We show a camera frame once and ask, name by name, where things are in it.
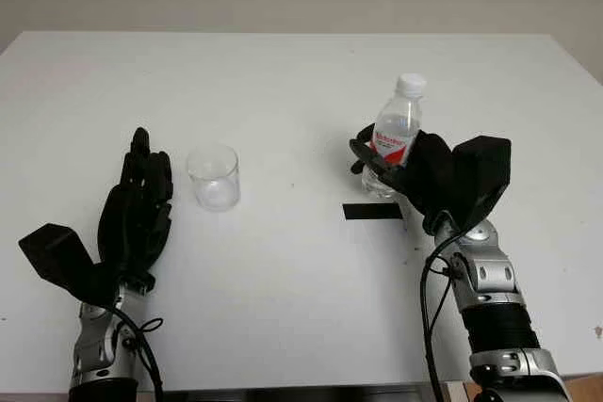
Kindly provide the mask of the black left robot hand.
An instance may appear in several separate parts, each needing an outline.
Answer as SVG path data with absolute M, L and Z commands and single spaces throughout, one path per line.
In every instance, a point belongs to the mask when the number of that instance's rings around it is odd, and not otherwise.
M 173 182 L 167 153 L 150 149 L 146 129 L 135 131 L 119 182 L 102 211 L 97 245 L 103 265 L 119 284 L 148 293 L 155 287 L 150 268 L 171 229 Z

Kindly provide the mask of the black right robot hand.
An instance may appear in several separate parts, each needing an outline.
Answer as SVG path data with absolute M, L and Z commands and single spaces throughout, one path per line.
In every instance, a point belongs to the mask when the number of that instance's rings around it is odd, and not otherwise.
M 452 151 L 444 139 L 420 130 L 405 163 L 394 165 L 367 145 L 374 129 L 371 123 L 349 141 L 357 157 L 351 171 L 358 174 L 362 168 L 370 169 L 380 183 L 405 196 L 424 216 L 426 234 L 435 235 L 445 220 L 455 230 L 468 232 L 470 224 L 457 204 Z

